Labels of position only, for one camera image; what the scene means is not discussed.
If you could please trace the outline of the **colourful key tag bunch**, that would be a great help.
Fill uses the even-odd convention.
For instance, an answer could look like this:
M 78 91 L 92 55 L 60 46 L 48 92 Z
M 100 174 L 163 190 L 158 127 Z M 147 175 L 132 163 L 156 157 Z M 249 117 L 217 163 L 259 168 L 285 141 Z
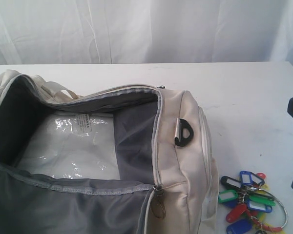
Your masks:
M 288 213 L 276 196 L 269 192 L 264 173 L 242 170 L 238 178 L 222 176 L 220 184 L 225 190 L 218 194 L 218 203 L 230 211 L 226 215 L 227 234 L 283 234 L 288 223 Z M 273 226 L 265 222 L 267 214 L 279 206 L 284 214 L 284 223 Z

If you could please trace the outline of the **beige duffel bag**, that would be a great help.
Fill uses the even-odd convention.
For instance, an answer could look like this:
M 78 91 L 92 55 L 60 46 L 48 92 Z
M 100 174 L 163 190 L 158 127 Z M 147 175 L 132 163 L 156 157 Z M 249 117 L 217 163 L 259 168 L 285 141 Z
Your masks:
M 217 180 L 188 91 L 0 75 L 0 234 L 213 234 Z

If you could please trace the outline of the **white plastic-wrapped package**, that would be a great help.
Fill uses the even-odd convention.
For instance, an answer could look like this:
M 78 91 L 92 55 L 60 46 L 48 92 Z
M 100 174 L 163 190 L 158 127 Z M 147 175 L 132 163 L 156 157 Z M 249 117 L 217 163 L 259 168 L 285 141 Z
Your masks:
M 30 138 L 17 168 L 56 179 L 119 180 L 113 115 L 51 114 Z

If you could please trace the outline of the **white backdrop curtain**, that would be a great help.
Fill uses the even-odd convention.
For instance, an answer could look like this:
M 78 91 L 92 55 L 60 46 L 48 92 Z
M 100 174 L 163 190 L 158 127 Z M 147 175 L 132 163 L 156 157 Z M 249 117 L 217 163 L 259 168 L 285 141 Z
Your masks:
M 293 0 L 0 0 L 0 64 L 289 61 Z

